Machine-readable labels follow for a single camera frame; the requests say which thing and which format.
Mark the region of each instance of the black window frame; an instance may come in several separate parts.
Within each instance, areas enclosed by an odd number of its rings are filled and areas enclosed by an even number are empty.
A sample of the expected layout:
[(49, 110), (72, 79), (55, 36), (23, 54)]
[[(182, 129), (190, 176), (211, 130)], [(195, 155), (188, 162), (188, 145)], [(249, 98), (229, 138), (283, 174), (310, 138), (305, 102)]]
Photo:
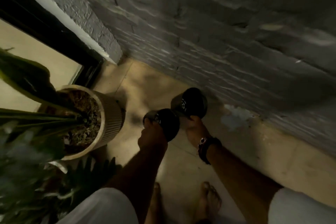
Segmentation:
[(35, 0), (0, 0), (0, 18), (82, 65), (73, 84), (93, 86), (104, 58)]

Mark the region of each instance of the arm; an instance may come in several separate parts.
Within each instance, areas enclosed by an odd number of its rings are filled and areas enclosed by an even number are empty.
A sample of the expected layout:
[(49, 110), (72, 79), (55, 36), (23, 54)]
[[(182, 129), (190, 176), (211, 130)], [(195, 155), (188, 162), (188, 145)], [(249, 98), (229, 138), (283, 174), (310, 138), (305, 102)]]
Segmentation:
[[(188, 140), (197, 148), (200, 139), (209, 137), (210, 134), (199, 117), (191, 118), (186, 132)], [(225, 147), (210, 145), (207, 159), (246, 221), (267, 224), (272, 198), (282, 186), (249, 167)]]
[(105, 187), (116, 188), (131, 201), (139, 224), (145, 222), (155, 178), (167, 150), (167, 141), (158, 123), (145, 119), (145, 129), (138, 140), (140, 151)]

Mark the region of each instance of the brick wall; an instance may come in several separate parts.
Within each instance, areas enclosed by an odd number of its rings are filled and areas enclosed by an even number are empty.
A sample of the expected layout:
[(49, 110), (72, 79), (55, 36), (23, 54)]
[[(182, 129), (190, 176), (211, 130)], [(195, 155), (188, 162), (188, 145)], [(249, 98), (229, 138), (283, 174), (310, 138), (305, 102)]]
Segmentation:
[(88, 0), (127, 55), (336, 155), (336, 0)]

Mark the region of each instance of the forearm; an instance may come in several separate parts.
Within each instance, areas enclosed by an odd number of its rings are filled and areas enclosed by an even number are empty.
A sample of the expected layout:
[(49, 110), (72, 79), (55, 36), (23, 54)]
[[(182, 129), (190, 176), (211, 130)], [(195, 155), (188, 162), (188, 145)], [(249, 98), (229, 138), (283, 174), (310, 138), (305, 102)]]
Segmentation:
[(207, 159), (247, 222), (267, 224), (270, 203), (282, 186), (242, 162), (224, 147), (210, 145)]
[(155, 178), (165, 152), (166, 149), (160, 145), (143, 148), (106, 185), (128, 197), (139, 224), (145, 222)]

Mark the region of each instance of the bracelet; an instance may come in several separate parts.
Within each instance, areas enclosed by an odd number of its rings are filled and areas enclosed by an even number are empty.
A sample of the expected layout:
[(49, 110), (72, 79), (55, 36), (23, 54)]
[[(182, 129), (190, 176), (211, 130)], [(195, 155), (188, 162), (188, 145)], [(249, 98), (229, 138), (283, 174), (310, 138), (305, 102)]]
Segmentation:
[(212, 144), (222, 146), (222, 143), (216, 137), (203, 137), (198, 144), (198, 155), (207, 165), (210, 165), (210, 162), (207, 159), (207, 151)]

